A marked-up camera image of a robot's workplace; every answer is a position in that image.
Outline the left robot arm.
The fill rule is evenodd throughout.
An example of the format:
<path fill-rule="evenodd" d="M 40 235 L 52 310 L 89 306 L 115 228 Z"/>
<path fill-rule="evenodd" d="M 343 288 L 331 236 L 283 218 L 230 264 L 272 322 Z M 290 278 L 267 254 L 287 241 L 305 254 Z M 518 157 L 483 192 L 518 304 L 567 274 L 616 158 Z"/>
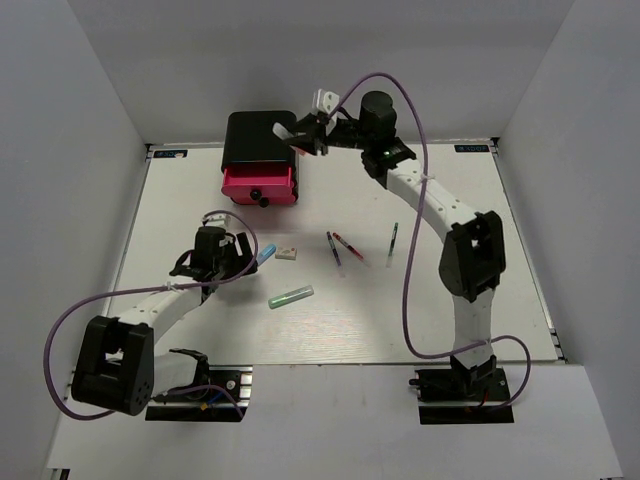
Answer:
<path fill-rule="evenodd" d="M 196 350 L 155 352 L 158 341 L 187 314 L 200 308 L 221 283 L 257 272 L 249 236 L 202 226 L 194 247 L 176 261 L 171 283 L 124 312 L 96 316 L 86 326 L 71 383 L 81 403 L 130 416 L 157 397 L 199 399 L 212 390 L 208 357 Z"/>

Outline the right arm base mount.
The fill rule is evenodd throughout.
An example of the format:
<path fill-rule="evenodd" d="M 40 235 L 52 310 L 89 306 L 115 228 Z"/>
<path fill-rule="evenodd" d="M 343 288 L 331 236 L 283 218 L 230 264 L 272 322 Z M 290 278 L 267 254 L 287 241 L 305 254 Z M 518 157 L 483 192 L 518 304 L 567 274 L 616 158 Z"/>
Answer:
<path fill-rule="evenodd" d="M 421 425 L 513 424 L 511 398 L 505 372 L 498 368 L 470 392 L 465 392 L 451 369 L 416 370 L 408 381 L 418 399 Z"/>

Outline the pink top drawer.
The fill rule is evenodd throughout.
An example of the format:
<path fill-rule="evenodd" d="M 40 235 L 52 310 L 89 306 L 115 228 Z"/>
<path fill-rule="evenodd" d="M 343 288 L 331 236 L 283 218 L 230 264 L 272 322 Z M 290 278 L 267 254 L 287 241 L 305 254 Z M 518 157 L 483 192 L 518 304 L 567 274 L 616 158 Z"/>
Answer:
<path fill-rule="evenodd" d="M 224 169 L 221 192 L 239 205 L 291 205 L 293 169 L 286 165 L 240 165 Z"/>

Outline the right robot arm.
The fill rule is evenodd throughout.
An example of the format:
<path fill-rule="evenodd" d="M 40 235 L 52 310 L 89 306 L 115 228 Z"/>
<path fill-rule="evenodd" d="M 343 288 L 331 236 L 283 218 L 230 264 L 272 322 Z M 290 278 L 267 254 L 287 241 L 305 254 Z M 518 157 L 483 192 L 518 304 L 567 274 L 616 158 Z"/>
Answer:
<path fill-rule="evenodd" d="M 496 370 L 491 345 L 491 313 L 500 276 L 506 268 L 500 216 L 481 213 L 451 194 L 424 172 L 418 157 L 396 134 L 397 113 L 391 97 L 380 91 L 365 94 L 358 117 L 339 111 L 337 94 L 318 90 L 312 111 L 295 124 L 275 124 L 274 134 L 285 144 L 311 155 L 329 148 L 360 151 L 367 174 L 404 200 L 443 244 L 438 266 L 454 310 L 454 344 L 448 353 L 453 390 L 472 399 L 483 394 Z"/>

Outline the pink bottom drawer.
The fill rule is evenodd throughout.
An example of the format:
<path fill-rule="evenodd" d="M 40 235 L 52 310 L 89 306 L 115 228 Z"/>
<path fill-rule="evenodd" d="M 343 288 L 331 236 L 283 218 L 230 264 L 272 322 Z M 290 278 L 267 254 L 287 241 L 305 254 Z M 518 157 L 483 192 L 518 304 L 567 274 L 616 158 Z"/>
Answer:
<path fill-rule="evenodd" d="M 292 204 L 295 204 L 299 200 L 299 189 L 298 189 L 298 171 L 295 170 L 292 172 L 291 178 L 291 195 L 292 195 Z"/>

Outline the orange highlighter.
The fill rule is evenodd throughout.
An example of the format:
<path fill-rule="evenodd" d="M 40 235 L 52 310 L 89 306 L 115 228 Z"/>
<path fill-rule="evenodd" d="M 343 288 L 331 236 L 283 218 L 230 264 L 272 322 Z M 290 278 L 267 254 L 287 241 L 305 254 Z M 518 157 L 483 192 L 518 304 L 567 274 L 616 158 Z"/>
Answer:
<path fill-rule="evenodd" d="M 289 144 L 293 139 L 294 135 L 290 132 L 284 125 L 279 122 L 276 122 L 272 127 L 273 134 L 282 140 L 284 143 Z"/>

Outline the blue highlighter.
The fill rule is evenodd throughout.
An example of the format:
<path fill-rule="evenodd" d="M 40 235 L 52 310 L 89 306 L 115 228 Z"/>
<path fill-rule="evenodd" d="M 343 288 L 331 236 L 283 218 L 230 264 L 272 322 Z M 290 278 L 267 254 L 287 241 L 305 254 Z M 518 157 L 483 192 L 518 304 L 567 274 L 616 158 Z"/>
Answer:
<path fill-rule="evenodd" d="M 268 244 L 265 246 L 257 255 L 256 264 L 261 266 L 264 264 L 269 258 L 275 255 L 277 251 L 277 247 L 275 244 Z"/>

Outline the pink drawer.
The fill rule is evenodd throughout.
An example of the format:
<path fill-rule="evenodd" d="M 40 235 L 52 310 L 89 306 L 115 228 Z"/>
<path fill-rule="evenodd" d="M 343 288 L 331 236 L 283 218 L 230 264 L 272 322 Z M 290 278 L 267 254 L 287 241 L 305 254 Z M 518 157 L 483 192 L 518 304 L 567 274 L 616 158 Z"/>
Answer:
<path fill-rule="evenodd" d="M 292 204 L 295 204 L 299 200 L 299 189 L 298 189 L 298 171 L 295 170 L 292 172 L 291 178 L 291 195 L 292 195 Z"/>
<path fill-rule="evenodd" d="M 239 205 L 291 205 L 293 169 L 286 165 L 240 165 L 224 169 L 221 192 Z"/>

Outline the black drawer cabinet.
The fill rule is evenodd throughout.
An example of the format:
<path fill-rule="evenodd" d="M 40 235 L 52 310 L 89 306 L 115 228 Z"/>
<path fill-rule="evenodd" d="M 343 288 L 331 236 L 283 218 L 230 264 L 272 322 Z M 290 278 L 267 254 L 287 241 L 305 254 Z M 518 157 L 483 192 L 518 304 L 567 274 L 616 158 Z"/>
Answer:
<path fill-rule="evenodd" d="M 287 110 L 238 111 L 229 115 L 224 141 L 221 173 L 231 166 L 286 165 L 297 170 L 297 153 L 272 132 L 279 122 L 287 129 L 296 115 Z"/>

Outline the white eraser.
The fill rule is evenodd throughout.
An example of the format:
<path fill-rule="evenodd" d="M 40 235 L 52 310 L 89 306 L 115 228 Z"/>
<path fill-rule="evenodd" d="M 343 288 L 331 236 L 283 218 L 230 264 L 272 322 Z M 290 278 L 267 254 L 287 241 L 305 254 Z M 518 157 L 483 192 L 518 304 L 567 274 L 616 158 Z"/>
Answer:
<path fill-rule="evenodd" d="M 279 260 L 295 261 L 297 258 L 297 249 L 294 247 L 277 247 L 275 258 Z"/>

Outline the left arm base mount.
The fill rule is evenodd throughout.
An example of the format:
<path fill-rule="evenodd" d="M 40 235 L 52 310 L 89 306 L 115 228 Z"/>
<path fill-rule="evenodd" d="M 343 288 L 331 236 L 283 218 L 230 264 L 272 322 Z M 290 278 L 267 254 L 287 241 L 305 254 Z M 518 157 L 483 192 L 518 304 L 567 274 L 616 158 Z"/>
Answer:
<path fill-rule="evenodd" d="M 207 389 L 169 395 L 151 401 L 145 412 L 150 422 L 239 423 L 252 392 L 252 366 L 210 366 Z"/>

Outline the green highlighter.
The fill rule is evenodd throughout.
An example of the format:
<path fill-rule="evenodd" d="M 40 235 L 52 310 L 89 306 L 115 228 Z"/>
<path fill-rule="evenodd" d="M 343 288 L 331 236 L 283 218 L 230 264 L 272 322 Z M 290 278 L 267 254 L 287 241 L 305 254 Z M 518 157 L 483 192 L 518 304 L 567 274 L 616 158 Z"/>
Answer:
<path fill-rule="evenodd" d="M 313 287 L 311 285 L 307 285 L 270 298 L 268 300 L 268 306 L 270 309 L 277 309 L 313 295 Z"/>

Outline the red pen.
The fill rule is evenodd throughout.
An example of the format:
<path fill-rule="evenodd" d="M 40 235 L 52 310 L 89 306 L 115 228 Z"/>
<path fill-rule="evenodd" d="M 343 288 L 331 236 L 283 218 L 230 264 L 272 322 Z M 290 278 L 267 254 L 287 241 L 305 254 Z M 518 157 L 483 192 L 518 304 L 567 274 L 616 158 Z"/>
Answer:
<path fill-rule="evenodd" d="M 361 263 L 370 267 L 370 263 L 364 257 L 364 255 L 358 251 L 353 245 L 351 245 L 347 240 L 345 240 L 341 235 L 336 232 L 332 232 L 332 237 L 337 240 L 344 248 L 346 248 L 351 254 L 353 254 Z"/>

